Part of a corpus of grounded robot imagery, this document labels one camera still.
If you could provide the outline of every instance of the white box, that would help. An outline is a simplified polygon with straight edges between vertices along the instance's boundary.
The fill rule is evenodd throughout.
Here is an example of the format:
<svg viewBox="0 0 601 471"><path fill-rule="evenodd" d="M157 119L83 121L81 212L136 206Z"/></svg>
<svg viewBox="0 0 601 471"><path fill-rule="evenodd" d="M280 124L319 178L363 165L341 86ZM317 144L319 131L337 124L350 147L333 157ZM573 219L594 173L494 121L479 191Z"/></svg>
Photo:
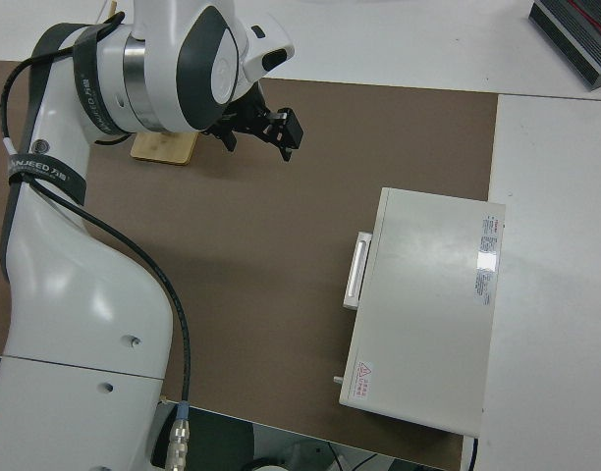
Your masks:
<svg viewBox="0 0 601 471"><path fill-rule="evenodd" d="M340 403L479 436L504 214L383 188Z"/></svg>

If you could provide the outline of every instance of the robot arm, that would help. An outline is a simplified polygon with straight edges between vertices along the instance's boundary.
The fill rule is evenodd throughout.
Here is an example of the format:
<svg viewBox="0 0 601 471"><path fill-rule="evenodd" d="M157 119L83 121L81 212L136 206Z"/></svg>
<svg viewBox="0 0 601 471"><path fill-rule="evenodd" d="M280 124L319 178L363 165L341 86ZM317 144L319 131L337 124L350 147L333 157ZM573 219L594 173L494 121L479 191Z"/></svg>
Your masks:
<svg viewBox="0 0 601 471"><path fill-rule="evenodd" d="M133 25L54 26L41 54L50 60L33 60L19 151L4 131L11 192L1 259L13 307L0 364L0 470L148 470L168 299L27 176L82 205L90 145L138 131L205 131L228 148L233 131L249 132L289 158L302 130L291 110L267 109L258 80L294 48L270 17L238 19L231 0L135 0ZM183 469L182 437L170 451L166 469Z"/></svg>
<svg viewBox="0 0 601 471"><path fill-rule="evenodd" d="M102 96L120 129L205 131L222 138L229 150L232 131L249 132L289 159L302 137L294 112L270 113L256 85L294 55L290 38L272 17L236 18L231 0L140 0L135 7L130 34L114 34L113 43L102 44L98 63ZM79 94L85 92L79 86Z"/></svg>

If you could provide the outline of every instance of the brown mat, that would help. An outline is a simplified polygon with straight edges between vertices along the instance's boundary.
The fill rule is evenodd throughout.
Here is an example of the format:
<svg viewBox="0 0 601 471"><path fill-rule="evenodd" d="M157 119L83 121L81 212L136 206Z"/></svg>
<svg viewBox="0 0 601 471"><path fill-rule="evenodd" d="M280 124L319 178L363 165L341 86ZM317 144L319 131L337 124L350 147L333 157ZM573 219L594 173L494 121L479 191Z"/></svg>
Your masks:
<svg viewBox="0 0 601 471"><path fill-rule="evenodd" d="M0 87L13 66L0 62ZM136 161L130 142L95 146L88 209L174 281L190 319L194 405L458 470L462 437L339 405L332 378L344 373L355 321L342 300L356 233L372 231L381 187L486 199L497 95L291 80L264 88L270 108L293 107L304 127L290 163L245 136L234 154L202 136L185 168ZM16 130L24 94L11 104ZM0 143L0 228L5 168ZM0 352L9 309L0 275ZM179 339L170 397L180 391Z"/></svg>

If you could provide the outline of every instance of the wooden block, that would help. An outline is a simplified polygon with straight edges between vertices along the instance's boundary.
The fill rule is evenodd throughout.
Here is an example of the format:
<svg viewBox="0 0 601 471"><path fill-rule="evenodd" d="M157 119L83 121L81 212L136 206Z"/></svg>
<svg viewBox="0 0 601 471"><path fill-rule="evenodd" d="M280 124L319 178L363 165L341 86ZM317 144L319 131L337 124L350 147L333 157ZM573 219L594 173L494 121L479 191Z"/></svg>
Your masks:
<svg viewBox="0 0 601 471"><path fill-rule="evenodd" d="M186 165L190 162L197 132L140 132L131 155L138 160Z"/></svg>

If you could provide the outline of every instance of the label sticker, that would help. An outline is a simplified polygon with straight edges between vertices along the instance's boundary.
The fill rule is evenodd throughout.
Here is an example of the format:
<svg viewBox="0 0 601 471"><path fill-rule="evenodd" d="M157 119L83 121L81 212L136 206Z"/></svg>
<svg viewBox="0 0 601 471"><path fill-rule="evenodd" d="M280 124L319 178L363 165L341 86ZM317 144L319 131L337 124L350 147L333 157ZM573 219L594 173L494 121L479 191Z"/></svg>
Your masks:
<svg viewBox="0 0 601 471"><path fill-rule="evenodd" d="M368 399L373 369L374 366L372 363L367 361L357 362L357 366L355 367L355 377L353 380L353 399Z"/></svg>
<svg viewBox="0 0 601 471"><path fill-rule="evenodd" d="M495 216L487 216L481 224L474 297L476 302L485 306L492 302L495 294L502 224Z"/></svg>

